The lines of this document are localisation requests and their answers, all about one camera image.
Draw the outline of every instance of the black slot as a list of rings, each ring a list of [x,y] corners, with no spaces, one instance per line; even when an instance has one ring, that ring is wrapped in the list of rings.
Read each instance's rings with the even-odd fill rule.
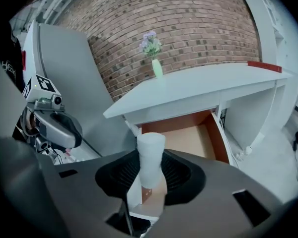
[[[108,196],[127,201],[127,192],[140,170],[137,150],[101,167],[95,180]],[[165,205],[184,204],[195,198],[204,188],[203,170],[171,152],[162,155],[161,170],[167,183]]]
[[[75,175],[75,174],[77,174],[77,171],[74,170],[74,169],[59,172],[59,175],[60,175],[61,178],[69,177],[69,176],[72,176],[72,175]]]
[[[233,193],[233,196],[254,227],[270,216],[270,213],[247,190]]]

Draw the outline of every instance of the floor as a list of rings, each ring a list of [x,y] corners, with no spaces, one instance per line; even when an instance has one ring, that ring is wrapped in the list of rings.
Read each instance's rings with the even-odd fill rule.
[[[291,142],[298,130],[298,113],[293,112],[282,131],[272,130],[248,156],[242,155],[238,165],[242,171],[274,193],[282,202],[298,196],[296,161]],[[240,147],[226,131],[233,153]]]

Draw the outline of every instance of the red stripe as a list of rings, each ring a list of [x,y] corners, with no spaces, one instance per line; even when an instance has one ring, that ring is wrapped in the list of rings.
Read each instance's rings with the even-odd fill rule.
[[[248,61],[247,65],[282,73],[282,68],[280,66],[270,64],[270,63],[264,63],[264,62],[259,62],[259,61]]]

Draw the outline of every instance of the white paper cup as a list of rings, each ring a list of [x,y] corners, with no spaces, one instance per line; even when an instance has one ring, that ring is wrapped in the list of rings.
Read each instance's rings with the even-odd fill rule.
[[[165,136],[159,133],[145,133],[137,137],[140,160],[140,182],[145,188],[154,188],[161,180],[161,160]]]

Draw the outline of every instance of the purple flowers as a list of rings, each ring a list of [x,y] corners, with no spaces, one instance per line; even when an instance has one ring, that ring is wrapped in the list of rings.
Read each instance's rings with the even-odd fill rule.
[[[144,52],[146,55],[149,55],[155,59],[155,56],[161,50],[161,42],[156,37],[156,32],[150,31],[144,34],[144,39],[140,43],[139,48],[141,52]]]
[[[151,30],[150,32],[144,34],[144,40],[147,40],[147,39],[149,39],[149,38],[154,38],[156,35],[157,35],[157,34],[155,33],[155,31],[152,31],[152,30]]]

